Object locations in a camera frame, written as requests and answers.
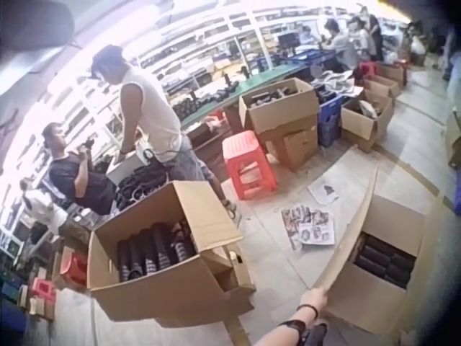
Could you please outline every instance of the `black t-shirt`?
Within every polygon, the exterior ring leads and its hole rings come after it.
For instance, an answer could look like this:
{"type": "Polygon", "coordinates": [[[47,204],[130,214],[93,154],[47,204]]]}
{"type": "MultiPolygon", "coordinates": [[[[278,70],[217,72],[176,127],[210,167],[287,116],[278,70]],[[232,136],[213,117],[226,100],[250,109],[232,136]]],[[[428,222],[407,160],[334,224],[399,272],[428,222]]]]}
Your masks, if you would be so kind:
{"type": "Polygon", "coordinates": [[[56,188],[76,204],[90,208],[96,214],[108,215],[112,208],[117,187],[104,174],[94,172],[93,165],[88,164],[88,185],[85,196],[75,197],[74,181],[79,174],[80,161],[77,154],[69,153],[64,159],[51,162],[48,174],[56,188]]]}

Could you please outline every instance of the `worker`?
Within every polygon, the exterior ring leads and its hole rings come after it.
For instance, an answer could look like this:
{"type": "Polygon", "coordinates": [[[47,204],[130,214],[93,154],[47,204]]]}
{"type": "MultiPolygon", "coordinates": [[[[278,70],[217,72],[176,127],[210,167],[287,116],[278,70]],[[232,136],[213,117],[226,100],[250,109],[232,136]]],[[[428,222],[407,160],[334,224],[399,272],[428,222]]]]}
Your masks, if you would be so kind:
{"type": "Polygon", "coordinates": [[[346,70],[353,70],[354,76],[361,79],[359,75],[359,54],[355,50],[354,43],[351,42],[349,36],[339,29],[338,22],[335,19],[328,19],[325,24],[325,29],[331,35],[331,43],[323,45],[325,49],[336,51],[336,60],[346,70]]]}
{"type": "Polygon", "coordinates": [[[32,189],[30,179],[21,179],[19,187],[22,190],[25,208],[36,221],[47,226],[55,236],[75,239],[83,248],[88,249],[90,230],[75,222],[64,209],[53,202],[49,195],[32,189]]]}
{"type": "Polygon", "coordinates": [[[256,346],[297,346],[301,338],[308,333],[304,346],[321,346],[328,331],[328,323],[318,319],[327,302],[326,290],[313,288],[301,297],[300,305],[288,321],[279,326],[262,339],[256,346]]]}
{"type": "Polygon", "coordinates": [[[363,6],[360,10],[360,17],[365,22],[365,27],[372,36],[373,42],[375,43],[376,49],[376,60],[383,61],[382,55],[382,33],[380,23],[377,18],[368,12],[368,8],[363,6]]]}
{"type": "Polygon", "coordinates": [[[300,44],[301,45],[318,45],[320,39],[315,35],[312,35],[312,30],[308,25],[303,25],[300,32],[300,44]]]}
{"type": "Polygon", "coordinates": [[[77,154],[67,152],[66,140],[58,123],[45,126],[42,136],[53,159],[48,170],[53,185],[77,205],[90,208],[100,216],[110,215],[117,187],[105,174],[93,170],[90,150],[81,146],[77,154]]]}
{"type": "Polygon", "coordinates": [[[351,23],[354,23],[357,26],[362,61],[376,61],[377,52],[375,41],[373,41],[372,36],[368,32],[365,22],[359,17],[353,17],[351,19],[351,23]]]}
{"type": "Polygon", "coordinates": [[[241,216],[236,205],[225,197],[219,180],[195,155],[157,78],[131,66],[123,58],[122,48],[114,45],[108,45],[93,57],[91,72],[94,78],[104,79],[111,85],[122,85],[123,141],[117,162],[122,161],[133,147],[139,126],[148,136],[154,156],[168,170],[171,180],[208,181],[231,218],[238,223],[241,216]]]}

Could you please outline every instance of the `white tank top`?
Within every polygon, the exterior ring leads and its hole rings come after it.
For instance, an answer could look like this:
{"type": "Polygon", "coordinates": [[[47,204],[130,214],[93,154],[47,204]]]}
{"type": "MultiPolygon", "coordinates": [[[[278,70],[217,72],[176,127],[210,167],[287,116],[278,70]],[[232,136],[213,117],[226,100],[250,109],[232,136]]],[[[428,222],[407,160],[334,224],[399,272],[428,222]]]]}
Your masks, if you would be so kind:
{"type": "Polygon", "coordinates": [[[132,67],[122,84],[135,84],[143,92],[139,127],[148,135],[156,158],[160,162],[173,159],[181,147],[181,122],[166,100],[160,82],[141,68],[132,67]]]}

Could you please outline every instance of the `white shirt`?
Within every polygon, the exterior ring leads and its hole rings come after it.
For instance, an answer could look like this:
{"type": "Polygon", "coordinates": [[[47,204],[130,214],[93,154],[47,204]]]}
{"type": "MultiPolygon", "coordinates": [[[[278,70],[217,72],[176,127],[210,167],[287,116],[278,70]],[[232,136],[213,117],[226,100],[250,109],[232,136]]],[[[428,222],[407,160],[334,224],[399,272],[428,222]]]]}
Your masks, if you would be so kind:
{"type": "Polygon", "coordinates": [[[359,54],[356,52],[354,43],[351,42],[349,36],[340,32],[331,40],[331,44],[327,49],[334,49],[336,51],[336,59],[354,70],[359,65],[359,54]]]}
{"type": "Polygon", "coordinates": [[[28,209],[30,215],[58,236],[59,227],[64,224],[68,217],[67,212],[55,205],[49,195],[39,190],[28,190],[24,192],[24,196],[29,200],[32,207],[32,209],[29,209],[26,203],[26,209],[28,209]]]}
{"type": "Polygon", "coordinates": [[[181,147],[181,121],[166,100],[160,82],[141,68],[132,67],[122,84],[135,84],[143,93],[139,127],[148,135],[156,158],[160,162],[173,159],[181,147]]]}
{"type": "Polygon", "coordinates": [[[366,29],[361,29],[359,31],[359,39],[360,39],[360,45],[362,46],[362,49],[368,50],[368,53],[370,53],[371,56],[376,55],[376,45],[375,41],[373,41],[372,36],[366,31],[366,29]]]}

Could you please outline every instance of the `shoe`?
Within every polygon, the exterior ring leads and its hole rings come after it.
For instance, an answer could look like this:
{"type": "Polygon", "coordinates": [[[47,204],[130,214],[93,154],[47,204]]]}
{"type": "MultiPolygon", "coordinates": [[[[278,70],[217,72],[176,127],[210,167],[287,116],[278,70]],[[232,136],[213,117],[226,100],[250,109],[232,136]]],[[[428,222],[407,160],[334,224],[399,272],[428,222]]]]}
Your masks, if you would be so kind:
{"type": "Polygon", "coordinates": [[[238,227],[240,221],[242,220],[242,215],[237,210],[237,205],[227,200],[224,204],[224,208],[228,211],[228,214],[234,224],[238,227]]]}

